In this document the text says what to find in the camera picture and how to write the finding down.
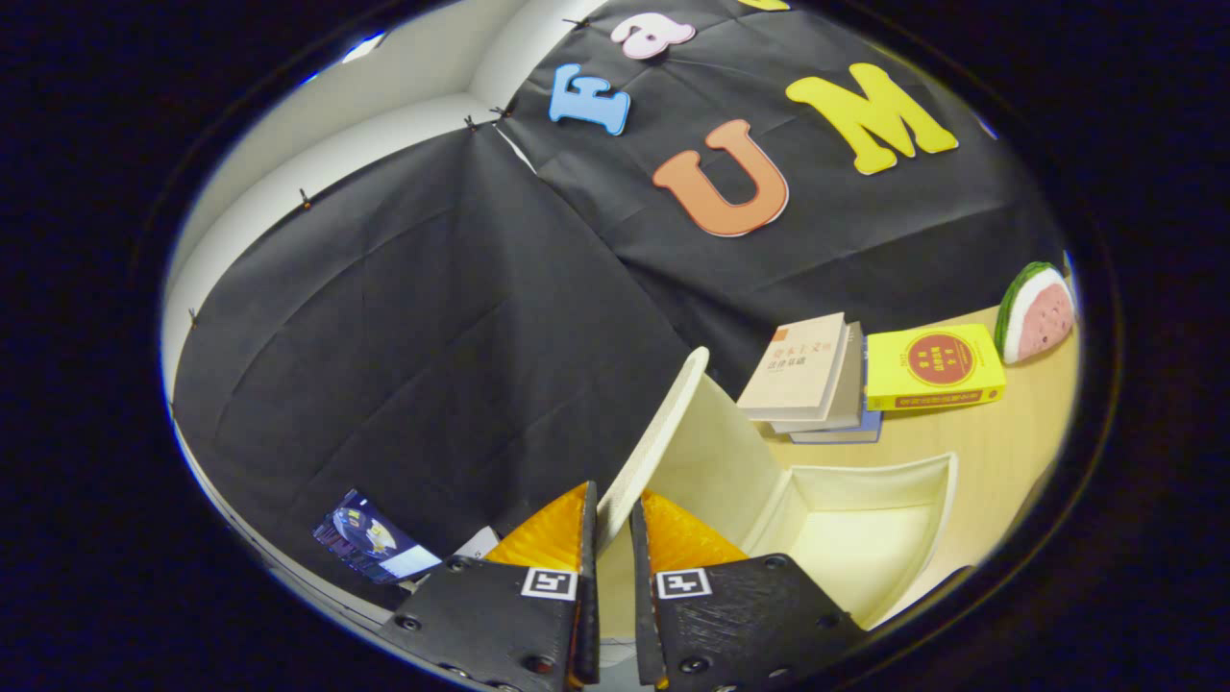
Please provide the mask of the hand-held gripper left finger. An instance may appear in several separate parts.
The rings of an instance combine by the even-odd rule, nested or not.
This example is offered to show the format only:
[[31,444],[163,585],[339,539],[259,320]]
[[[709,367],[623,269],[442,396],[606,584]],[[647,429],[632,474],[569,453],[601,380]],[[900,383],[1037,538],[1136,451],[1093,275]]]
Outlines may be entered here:
[[451,556],[383,624],[402,658],[501,691],[579,691],[599,675],[597,486],[582,482],[480,559]]

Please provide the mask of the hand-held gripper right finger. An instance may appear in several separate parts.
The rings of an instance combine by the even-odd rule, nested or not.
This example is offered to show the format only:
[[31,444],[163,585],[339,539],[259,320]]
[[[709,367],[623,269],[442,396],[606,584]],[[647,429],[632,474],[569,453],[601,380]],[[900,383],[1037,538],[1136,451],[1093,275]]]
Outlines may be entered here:
[[718,531],[642,492],[629,516],[633,644],[658,691],[784,691],[867,639],[788,556],[747,556]]

